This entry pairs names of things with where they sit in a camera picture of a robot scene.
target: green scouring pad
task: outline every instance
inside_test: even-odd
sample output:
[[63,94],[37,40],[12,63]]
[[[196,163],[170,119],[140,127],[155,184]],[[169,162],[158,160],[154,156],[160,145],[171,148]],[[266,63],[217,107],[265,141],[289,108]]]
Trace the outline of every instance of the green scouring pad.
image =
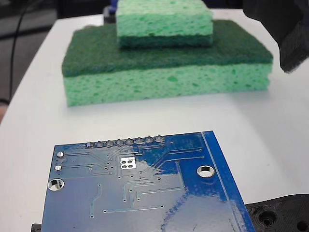
[[212,12],[202,0],[120,0],[121,48],[209,46]]
[[232,21],[214,21],[211,47],[120,50],[116,25],[74,33],[62,65],[68,106],[265,90],[272,54]]

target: black plastic part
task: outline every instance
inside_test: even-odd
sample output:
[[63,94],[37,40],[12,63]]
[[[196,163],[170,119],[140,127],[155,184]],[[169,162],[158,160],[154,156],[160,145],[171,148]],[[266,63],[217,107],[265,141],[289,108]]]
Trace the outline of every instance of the black plastic part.
[[[309,232],[309,195],[291,195],[246,205],[255,232]],[[33,224],[31,232],[41,232]]]
[[116,15],[109,12],[109,6],[103,10],[104,23],[116,23]]
[[42,224],[32,224],[31,232],[41,232]]

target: scrub pad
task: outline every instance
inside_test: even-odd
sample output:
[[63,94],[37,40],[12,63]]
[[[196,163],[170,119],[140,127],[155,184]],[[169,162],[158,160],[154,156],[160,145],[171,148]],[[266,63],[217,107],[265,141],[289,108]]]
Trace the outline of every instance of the scrub pad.
[[68,106],[265,90],[272,54],[232,21],[211,47],[120,50],[115,24],[74,33],[62,65]]
[[212,12],[202,0],[121,0],[120,47],[209,46]]

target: gray floor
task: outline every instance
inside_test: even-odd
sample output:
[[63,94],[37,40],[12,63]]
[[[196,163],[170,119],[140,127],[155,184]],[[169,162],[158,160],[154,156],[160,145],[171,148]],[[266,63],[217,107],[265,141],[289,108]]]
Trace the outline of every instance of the gray floor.
[[[14,32],[18,19],[18,16],[0,18],[0,36]],[[29,12],[24,17],[21,30],[52,25],[55,21],[56,11],[53,9]],[[41,32],[18,37],[14,56],[13,92],[17,89],[47,33]],[[9,72],[12,45],[12,38],[0,40],[0,99],[7,99],[9,97]]]

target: green sponge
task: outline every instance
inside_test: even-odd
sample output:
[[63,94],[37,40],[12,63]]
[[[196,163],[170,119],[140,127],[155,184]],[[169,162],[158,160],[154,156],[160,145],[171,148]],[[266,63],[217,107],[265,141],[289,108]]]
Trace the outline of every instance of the green sponge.
[[202,0],[121,0],[116,17],[120,47],[212,43],[212,12]]
[[74,33],[62,65],[68,106],[264,90],[272,54],[232,21],[214,21],[213,46],[119,50],[115,24]]

